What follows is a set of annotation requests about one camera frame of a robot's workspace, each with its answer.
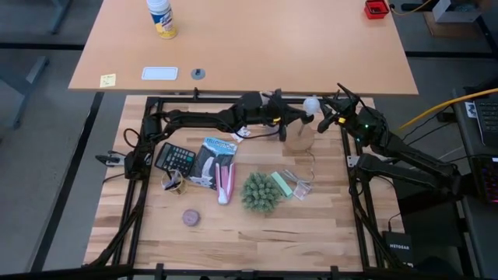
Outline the small printed card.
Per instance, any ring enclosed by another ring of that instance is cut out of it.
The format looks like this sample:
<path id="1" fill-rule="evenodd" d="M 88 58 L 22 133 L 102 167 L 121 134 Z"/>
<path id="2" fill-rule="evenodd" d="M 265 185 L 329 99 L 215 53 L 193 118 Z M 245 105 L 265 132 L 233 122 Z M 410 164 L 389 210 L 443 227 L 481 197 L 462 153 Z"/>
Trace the small printed card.
<path id="1" fill-rule="evenodd" d="M 237 142 L 240 143 L 244 139 L 250 136 L 251 132 L 247 129 L 247 127 L 242 127 L 237 133 L 232 133 L 230 136 Z"/>

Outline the pink and white stapler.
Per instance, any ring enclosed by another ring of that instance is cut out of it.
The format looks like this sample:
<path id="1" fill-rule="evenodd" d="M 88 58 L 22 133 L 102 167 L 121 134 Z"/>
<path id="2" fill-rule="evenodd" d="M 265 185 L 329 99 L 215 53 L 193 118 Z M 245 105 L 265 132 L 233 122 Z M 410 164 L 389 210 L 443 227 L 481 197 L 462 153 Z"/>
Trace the pink and white stapler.
<path id="1" fill-rule="evenodd" d="M 218 203 L 228 205 L 234 189 L 234 164 L 229 166 L 215 165 L 216 187 L 218 193 Z"/>

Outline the Yellowstone brochure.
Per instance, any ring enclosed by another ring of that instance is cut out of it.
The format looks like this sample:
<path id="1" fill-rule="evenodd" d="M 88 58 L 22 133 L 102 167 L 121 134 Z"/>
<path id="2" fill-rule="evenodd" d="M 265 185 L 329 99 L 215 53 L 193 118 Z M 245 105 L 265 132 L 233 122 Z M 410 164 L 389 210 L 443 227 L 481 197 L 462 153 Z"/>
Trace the Yellowstone brochure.
<path id="1" fill-rule="evenodd" d="M 195 157 L 188 179 L 213 190 L 216 186 L 216 165 L 229 166 L 237 152 L 237 145 L 218 138 L 206 137 Z"/>

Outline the green eraser block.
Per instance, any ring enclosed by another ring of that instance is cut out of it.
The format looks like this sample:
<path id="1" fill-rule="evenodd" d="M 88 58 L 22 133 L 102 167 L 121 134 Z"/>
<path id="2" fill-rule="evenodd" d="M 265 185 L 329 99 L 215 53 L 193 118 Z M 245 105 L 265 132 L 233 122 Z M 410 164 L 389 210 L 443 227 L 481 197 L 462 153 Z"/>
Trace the green eraser block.
<path id="1" fill-rule="evenodd" d="M 293 196 L 293 190 L 278 172 L 272 173 L 271 178 L 277 183 L 279 190 L 285 198 L 291 198 Z"/>

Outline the red plastic box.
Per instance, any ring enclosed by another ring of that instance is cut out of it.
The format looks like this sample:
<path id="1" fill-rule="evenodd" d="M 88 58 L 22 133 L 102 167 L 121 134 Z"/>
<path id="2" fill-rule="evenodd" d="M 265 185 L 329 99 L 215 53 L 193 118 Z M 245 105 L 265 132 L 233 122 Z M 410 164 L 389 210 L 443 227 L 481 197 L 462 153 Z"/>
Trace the red plastic box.
<path id="1" fill-rule="evenodd" d="M 390 12 L 385 0 L 366 0 L 363 10 L 368 19 L 383 19 Z"/>

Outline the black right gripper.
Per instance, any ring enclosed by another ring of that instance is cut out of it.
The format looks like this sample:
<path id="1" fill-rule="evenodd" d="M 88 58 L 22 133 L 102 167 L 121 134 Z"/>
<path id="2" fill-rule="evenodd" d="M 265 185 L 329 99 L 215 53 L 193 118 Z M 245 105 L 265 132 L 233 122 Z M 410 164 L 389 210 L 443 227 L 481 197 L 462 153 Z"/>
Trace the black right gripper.
<path id="1" fill-rule="evenodd" d="M 323 120 L 317 126 L 318 133 L 324 133 L 330 127 L 331 123 L 337 124 L 348 131 L 358 131 L 364 128 L 364 123 L 356 112 L 356 107 L 360 98 L 347 89 L 343 84 L 337 83 L 337 86 L 344 92 L 347 99 L 332 99 L 329 107 L 329 98 L 323 96 L 320 101 L 320 110 Z"/>

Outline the green succulent in grey pot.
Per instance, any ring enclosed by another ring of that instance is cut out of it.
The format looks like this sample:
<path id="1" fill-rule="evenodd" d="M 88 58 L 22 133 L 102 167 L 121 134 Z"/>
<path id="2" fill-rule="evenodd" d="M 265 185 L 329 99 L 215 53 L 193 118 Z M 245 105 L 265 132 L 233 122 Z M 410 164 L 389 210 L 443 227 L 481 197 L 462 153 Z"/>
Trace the green succulent in grey pot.
<path id="1" fill-rule="evenodd" d="M 244 181 L 241 198 L 247 210 L 269 214 L 279 205 L 282 194 L 271 176 L 265 173 L 251 173 Z"/>

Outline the black Netgear router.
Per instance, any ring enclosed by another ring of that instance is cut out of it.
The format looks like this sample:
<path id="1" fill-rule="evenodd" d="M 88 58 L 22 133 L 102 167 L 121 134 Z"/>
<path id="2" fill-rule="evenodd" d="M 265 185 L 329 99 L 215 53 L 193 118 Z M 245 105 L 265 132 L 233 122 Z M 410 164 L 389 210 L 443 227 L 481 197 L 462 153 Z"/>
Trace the black Netgear router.
<path id="1" fill-rule="evenodd" d="M 412 253 L 412 238 L 405 233 L 396 233 L 391 231 L 383 231 L 383 238 L 385 239 L 390 251 L 396 257 L 410 268 L 413 267 L 413 253 Z"/>

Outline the purple patterned jar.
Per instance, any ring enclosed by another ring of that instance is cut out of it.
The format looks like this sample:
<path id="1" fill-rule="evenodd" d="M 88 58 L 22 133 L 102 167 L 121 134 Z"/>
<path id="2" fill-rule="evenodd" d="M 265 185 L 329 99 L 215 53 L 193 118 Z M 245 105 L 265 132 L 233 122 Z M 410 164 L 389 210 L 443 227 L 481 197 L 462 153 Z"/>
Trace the purple patterned jar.
<path id="1" fill-rule="evenodd" d="M 193 227 L 198 225 L 201 220 L 201 216 L 198 211 L 194 209 L 187 209 L 182 214 L 182 222 L 186 226 Z"/>

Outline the disinfectant wipes canister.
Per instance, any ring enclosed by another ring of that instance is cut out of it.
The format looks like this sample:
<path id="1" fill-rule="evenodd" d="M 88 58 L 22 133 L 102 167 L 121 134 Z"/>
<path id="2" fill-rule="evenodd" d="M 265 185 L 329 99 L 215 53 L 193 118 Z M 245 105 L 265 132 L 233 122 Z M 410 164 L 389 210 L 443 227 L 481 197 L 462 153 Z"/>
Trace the disinfectant wipes canister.
<path id="1" fill-rule="evenodd" d="M 170 0 L 146 0 L 146 3 L 159 36 L 163 39 L 175 38 L 177 29 Z"/>

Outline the white lightbulb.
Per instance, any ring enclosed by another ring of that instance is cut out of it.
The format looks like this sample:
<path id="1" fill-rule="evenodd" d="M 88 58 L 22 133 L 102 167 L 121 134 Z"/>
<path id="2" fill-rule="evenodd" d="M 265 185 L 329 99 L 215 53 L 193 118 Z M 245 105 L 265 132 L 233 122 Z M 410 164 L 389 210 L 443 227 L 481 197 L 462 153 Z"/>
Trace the white lightbulb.
<path id="1" fill-rule="evenodd" d="M 320 101 L 317 97 L 308 97 L 303 102 L 303 109 L 307 116 L 312 116 L 320 111 Z"/>

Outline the backlit black keyboard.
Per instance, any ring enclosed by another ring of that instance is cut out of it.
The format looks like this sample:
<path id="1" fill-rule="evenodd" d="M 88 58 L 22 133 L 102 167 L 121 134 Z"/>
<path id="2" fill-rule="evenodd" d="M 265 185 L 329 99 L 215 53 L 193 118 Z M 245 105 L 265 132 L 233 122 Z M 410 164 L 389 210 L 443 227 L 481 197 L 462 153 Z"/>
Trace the backlit black keyboard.
<path id="1" fill-rule="evenodd" d="M 472 164 L 479 197 L 486 203 L 498 204 L 498 157 L 475 157 Z"/>

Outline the grey table leg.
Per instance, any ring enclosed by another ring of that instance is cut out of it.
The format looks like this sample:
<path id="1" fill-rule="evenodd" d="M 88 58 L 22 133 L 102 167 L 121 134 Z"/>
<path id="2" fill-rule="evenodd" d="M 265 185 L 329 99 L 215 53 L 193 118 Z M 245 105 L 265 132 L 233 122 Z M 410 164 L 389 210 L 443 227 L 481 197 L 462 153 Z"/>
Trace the grey table leg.
<path id="1" fill-rule="evenodd" d="M 61 29 L 65 17 L 74 0 L 50 0 L 54 6 L 54 18 L 49 29 L 49 33 L 55 35 Z"/>
<path id="2" fill-rule="evenodd" d="M 0 66 L 0 80 L 22 96 L 19 109 L 12 121 L 13 129 L 18 129 L 20 127 L 27 103 L 32 96 L 36 82 L 48 65 L 48 57 L 40 56 L 26 76 L 22 76 L 13 70 L 8 70 L 5 66 Z"/>

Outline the white rectangular card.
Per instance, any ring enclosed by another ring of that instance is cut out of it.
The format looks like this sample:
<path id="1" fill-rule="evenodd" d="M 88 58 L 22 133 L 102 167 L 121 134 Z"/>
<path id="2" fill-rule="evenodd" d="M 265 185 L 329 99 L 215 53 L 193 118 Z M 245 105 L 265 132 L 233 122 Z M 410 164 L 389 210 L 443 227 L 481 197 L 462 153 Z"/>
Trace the white rectangular card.
<path id="1" fill-rule="evenodd" d="M 144 67 L 142 70 L 142 80 L 146 81 L 174 81 L 177 76 L 177 67 Z"/>

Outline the black calculator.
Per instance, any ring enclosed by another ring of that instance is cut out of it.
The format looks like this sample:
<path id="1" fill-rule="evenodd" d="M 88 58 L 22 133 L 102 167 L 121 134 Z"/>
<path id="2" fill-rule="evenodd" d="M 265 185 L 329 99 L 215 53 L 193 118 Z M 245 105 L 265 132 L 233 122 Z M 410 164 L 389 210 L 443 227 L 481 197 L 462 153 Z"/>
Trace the black calculator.
<path id="1" fill-rule="evenodd" d="M 163 171 L 177 170 L 183 177 L 187 177 L 194 165 L 195 156 L 190 150 L 165 142 L 154 166 Z"/>

